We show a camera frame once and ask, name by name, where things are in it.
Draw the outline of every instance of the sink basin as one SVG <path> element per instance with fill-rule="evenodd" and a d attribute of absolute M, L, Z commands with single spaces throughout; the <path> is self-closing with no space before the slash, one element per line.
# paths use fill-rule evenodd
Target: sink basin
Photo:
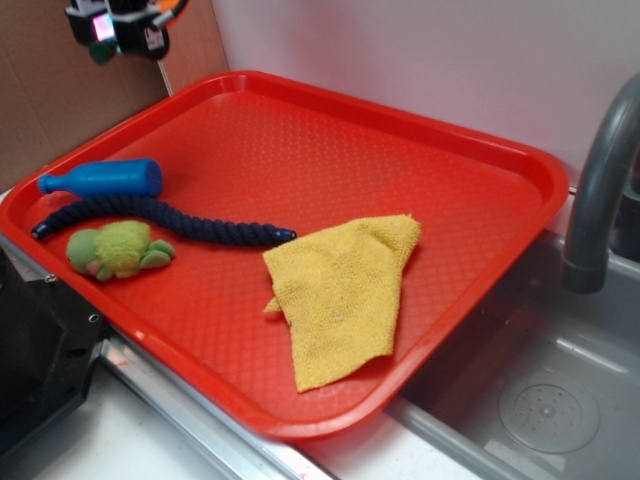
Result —
<path fill-rule="evenodd" d="M 401 394 L 408 423 L 485 478 L 640 471 L 640 270 L 612 256 L 602 291 L 573 294 L 561 247 L 536 240 Z"/>

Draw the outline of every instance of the white wall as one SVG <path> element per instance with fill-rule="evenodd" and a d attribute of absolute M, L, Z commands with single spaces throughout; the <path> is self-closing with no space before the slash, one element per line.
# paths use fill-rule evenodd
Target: white wall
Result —
<path fill-rule="evenodd" d="M 304 81 L 546 150 L 578 180 L 640 71 L 638 0 L 212 0 L 232 70 Z"/>

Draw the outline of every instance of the faucet spout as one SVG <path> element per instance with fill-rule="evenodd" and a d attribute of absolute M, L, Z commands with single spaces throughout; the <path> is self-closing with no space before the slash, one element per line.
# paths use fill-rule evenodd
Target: faucet spout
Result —
<path fill-rule="evenodd" d="M 568 290 L 594 293 L 604 285 L 611 229 L 639 152 L 640 73 L 614 98 L 580 177 L 562 255 Z"/>

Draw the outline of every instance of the blue plastic bottle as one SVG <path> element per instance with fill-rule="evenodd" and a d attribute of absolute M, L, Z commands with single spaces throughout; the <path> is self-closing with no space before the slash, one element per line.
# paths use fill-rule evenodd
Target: blue plastic bottle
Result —
<path fill-rule="evenodd" d="M 64 190 L 79 197 L 122 193 L 155 197 L 162 190 L 162 171 L 150 158 L 94 162 L 59 177 L 42 175 L 38 188 L 44 194 Z"/>

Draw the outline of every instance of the sink drain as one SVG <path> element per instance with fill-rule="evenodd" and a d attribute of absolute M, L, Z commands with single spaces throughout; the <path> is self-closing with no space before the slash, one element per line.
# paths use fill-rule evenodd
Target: sink drain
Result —
<path fill-rule="evenodd" d="M 500 397 L 500 420 L 522 445 L 544 453 L 568 453 L 598 430 L 595 400 L 587 390 L 551 372 L 521 377 Z"/>

